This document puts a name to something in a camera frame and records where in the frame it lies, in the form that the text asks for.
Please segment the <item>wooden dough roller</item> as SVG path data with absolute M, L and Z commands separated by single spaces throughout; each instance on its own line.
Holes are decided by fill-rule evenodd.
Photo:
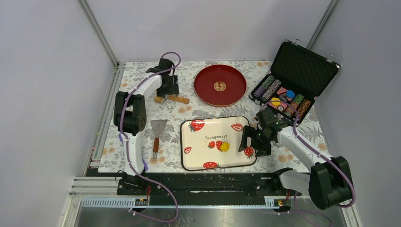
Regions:
M 181 96 L 175 96 L 175 95 L 169 95 L 168 98 L 155 96 L 154 101 L 157 103 L 163 103 L 166 99 L 174 101 L 174 102 L 183 103 L 185 105 L 189 104 L 189 102 L 190 102 L 190 100 L 188 98 L 181 97 Z

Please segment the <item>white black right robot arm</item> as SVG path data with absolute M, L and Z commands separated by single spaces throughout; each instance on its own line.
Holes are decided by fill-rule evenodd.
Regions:
M 271 144 L 276 142 L 288 148 L 307 168 L 306 173 L 293 168 L 275 171 L 268 184 L 274 193 L 299 192 L 309 196 L 321 210 L 332 206 L 348 208 L 355 203 L 356 192 L 344 157 L 324 155 L 297 132 L 294 123 L 275 116 L 271 109 L 260 110 L 256 119 L 257 127 L 243 127 L 239 152 L 250 146 L 256 152 L 270 154 Z

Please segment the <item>strawberry print rectangular tray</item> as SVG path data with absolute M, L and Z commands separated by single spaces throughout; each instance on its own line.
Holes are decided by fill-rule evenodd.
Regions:
M 181 161 L 187 171 L 231 168 L 253 165 L 257 158 L 250 146 L 238 152 L 244 126 L 244 116 L 187 120 L 180 126 Z M 230 144 L 227 152 L 220 151 L 223 142 Z

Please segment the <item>yellow dough piece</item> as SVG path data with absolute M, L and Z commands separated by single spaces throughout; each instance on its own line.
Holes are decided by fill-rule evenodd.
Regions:
M 221 152 L 227 152 L 227 151 L 229 151 L 229 149 L 230 149 L 230 144 L 228 142 L 223 142 L 220 145 L 220 151 Z

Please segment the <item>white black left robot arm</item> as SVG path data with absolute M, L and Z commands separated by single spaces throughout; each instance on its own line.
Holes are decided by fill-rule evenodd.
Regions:
M 131 92 L 119 91 L 115 97 L 113 122 L 120 133 L 125 159 L 121 185 L 128 186 L 135 194 L 142 194 L 147 187 L 141 175 L 145 171 L 141 147 L 142 131 L 147 123 L 146 99 L 157 89 L 177 85 L 175 67 L 171 60 L 161 58 Z

